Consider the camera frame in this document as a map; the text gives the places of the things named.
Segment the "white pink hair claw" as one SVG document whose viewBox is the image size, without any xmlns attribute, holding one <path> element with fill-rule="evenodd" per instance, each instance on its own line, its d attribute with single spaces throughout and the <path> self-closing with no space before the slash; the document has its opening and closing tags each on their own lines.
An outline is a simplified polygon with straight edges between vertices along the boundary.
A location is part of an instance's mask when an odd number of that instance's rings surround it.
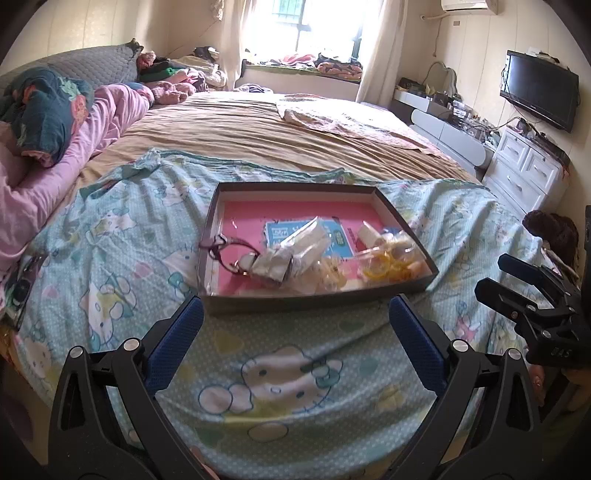
<svg viewBox="0 0 591 480">
<path fill-rule="evenodd" d="M 373 249 L 390 242 L 393 238 L 391 232 L 380 233 L 370 225 L 369 222 L 364 221 L 358 230 L 358 240 L 366 249 Z"/>
</svg>

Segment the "tan bed sheet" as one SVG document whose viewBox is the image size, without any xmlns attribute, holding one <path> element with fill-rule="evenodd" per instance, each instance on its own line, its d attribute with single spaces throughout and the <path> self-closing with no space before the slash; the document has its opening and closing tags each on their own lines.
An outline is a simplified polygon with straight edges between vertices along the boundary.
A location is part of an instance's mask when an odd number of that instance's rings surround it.
<svg viewBox="0 0 591 480">
<path fill-rule="evenodd" d="M 290 124 L 263 94 L 200 93 L 149 110 L 81 170 L 75 188 L 89 185 L 147 150 L 180 150 L 290 171 L 342 168 L 371 180 L 475 178 L 456 161 L 367 138 L 351 138 Z"/>
</svg>

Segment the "brown plush toy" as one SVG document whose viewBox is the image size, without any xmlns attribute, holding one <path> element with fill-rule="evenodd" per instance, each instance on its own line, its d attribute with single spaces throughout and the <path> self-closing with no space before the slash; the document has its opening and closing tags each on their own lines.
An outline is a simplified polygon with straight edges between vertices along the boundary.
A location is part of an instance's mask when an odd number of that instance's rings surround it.
<svg viewBox="0 0 591 480">
<path fill-rule="evenodd" d="M 533 235 L 547 241 L 551 250 L 569 267 L 575 267 L 579 232 L 572 219 L 556 213 L 533 210 L 525 215 L 523 226 Z"/>
</svg>

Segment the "cream curtain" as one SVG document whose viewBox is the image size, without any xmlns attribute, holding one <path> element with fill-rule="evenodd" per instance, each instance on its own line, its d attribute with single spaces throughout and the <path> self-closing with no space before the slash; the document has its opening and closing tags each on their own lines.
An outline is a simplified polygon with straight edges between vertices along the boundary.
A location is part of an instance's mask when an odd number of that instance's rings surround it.
<svg viewBox="0 0 591 480">
<path fill-rule="evenodd" d="M 403 55 L 409 0 L 383 1 L 380 22 L 370 36 L 369 61 L 363 65 L 356 103 L 388 107 L 394 97 Z"/>
</svg>

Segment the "white air conditioner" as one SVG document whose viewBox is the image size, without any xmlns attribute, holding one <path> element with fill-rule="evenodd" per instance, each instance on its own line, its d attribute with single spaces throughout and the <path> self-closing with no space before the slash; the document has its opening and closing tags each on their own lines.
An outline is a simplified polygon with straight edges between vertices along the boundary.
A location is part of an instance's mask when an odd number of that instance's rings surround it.
<svg viewBox="0 0 591 480">
<path fill-rule="evenodd" d="M 447 13 L 487 13 L 498 14 L 497 0 L 442 0 L 442 9 Z"/>
</svg>

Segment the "white earring card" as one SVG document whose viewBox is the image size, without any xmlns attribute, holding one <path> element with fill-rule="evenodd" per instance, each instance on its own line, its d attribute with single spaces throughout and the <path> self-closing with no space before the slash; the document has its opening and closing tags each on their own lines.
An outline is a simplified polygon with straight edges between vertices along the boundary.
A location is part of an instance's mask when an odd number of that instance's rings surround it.
<svg viewBox="0 0 591 480">
<path fill-rule="evenodd" d="M 348 282 L 349 269 L 339 256 L 322 257 L 304 273 L 287 281 L 287 289 L 301 295 L 339 292 Z"/>
</svg>

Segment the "dark teal floral pillow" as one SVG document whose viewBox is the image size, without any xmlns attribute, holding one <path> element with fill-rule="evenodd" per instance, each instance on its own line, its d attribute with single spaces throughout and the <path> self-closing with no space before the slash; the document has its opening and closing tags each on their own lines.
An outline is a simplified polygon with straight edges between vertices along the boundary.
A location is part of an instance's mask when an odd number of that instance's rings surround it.
<svg viewBox="0 0 591 480">
<path fill-rule="evenodd" d="M 51 168 L 89 115 L 94 90 L 82 79 L 47 67 L 17 75 L 1 95 L 1 120 L 11 126 L 21 154 Z"/>
</svg>

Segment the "pink book in box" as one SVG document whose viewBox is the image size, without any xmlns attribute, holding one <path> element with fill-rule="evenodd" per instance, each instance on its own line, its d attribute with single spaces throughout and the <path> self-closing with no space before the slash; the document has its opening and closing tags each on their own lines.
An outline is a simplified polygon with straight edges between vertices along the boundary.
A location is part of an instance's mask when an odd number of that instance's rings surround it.
<svg viewBox="0 0 591 480">
<path fill-rule="evenodd" d="M 209 295 L 287 297 L 374 287 L 383 262 L 371 251 L 401 232 L 389 208 L 359 201 L 221 199 L 211 225 Z"/>
</svg>

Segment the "small blue box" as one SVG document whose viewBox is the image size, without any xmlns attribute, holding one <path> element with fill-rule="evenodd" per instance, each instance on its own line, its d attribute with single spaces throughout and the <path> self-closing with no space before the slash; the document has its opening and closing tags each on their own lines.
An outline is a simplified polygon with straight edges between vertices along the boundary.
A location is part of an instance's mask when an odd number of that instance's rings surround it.
<svg viewBox="0 0 591 480">
<path fill-rule="evenodd" d="M 402 229 L 400 227 L 396 227 L 396 226 L 389 226 L 389 227 L 384 227 L 383 229 L 383 234 L 392 234 L 392 235 L 397 235 L 398 233 L 400 233 L 402 231 Z"/>
</svg>

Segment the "heart shaped vanity mirror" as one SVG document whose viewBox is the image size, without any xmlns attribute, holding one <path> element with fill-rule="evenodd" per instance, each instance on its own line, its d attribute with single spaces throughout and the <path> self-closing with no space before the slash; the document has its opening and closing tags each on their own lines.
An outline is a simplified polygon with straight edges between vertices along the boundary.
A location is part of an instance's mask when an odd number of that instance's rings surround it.
<svg viewBox="0 0 591 480">
<path fill-rule="evenodd" d="M 454 97 L 458 94 L 457 73 L 441 61 L 435 61 L 423 81 L 429 95 L 436 93 Z"/>
</svg>

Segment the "black flat television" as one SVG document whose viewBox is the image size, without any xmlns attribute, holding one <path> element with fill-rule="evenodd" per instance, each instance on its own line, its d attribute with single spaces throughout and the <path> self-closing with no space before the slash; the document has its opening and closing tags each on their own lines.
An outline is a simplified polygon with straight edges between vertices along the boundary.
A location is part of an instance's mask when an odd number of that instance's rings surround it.
<svg viewBox="0 0 591 480">
<path fill-rule="evenodd" d="M 506 52 L 500 96 L 533 116 L 570 133 L 579 106 L 579 76 L 557 63 Z"/>
</svg>

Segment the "pink quilt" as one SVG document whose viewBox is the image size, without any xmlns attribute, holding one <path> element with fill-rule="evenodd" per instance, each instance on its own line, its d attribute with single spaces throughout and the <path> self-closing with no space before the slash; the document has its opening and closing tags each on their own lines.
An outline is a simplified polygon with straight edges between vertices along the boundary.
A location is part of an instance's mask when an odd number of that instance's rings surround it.
<svg viewBox="0 0 591 480">
<path fill-rule="evenodd" d="M 64 156 L 45 168 L 17 154 L 1 135 L 1 275 L 6 276 L 28 243 L 64 199 L 91 157 L 116 142 L 141 119 L 153 102 L 147 87 L 111 84 L 95 91 L 88 117 L 74 134 Z"/>
</svg>

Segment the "dark shallow cardboard box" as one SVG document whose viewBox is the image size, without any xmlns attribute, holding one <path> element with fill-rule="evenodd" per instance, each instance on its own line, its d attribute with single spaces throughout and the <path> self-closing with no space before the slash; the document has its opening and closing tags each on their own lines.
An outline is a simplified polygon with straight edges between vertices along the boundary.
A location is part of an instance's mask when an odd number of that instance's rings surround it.
<svg viewBox="0 0 591 480">
<path fill-rule="evenodd" d="M 198 244 L 215 314 L 342 306 L 424 291 L 439 269 L 377 187 L 221 183 Z"/>
</svg>

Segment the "clear jewelry bag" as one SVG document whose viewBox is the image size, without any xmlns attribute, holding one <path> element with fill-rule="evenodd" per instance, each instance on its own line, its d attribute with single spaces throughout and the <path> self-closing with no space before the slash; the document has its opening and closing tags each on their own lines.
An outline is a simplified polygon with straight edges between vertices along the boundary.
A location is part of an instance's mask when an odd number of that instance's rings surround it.
<svg viewBox="0 0 591 480">
<path fill-rule="evenodd" d="M 249 275 L 267 283 L 283 285 L 321 259 L 331 243 L 328 230 L 321 219 L 315 217 L 279 244 L 260 254 Z"/>
</svg>

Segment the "red strap wristwatch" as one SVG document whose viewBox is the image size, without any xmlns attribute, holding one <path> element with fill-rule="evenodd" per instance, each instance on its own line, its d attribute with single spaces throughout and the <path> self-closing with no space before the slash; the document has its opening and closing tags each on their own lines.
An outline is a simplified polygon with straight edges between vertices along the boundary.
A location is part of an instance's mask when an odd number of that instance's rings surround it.
<svg viewBox="0 0 591 480">
<path fill-rule="evenodd" d="M 253 263 L 260 256 L 259 249 L 248 241 L 221 233 L 201 240 L 198 247 L 232 275 L 249 275 Z"/>
</svg>

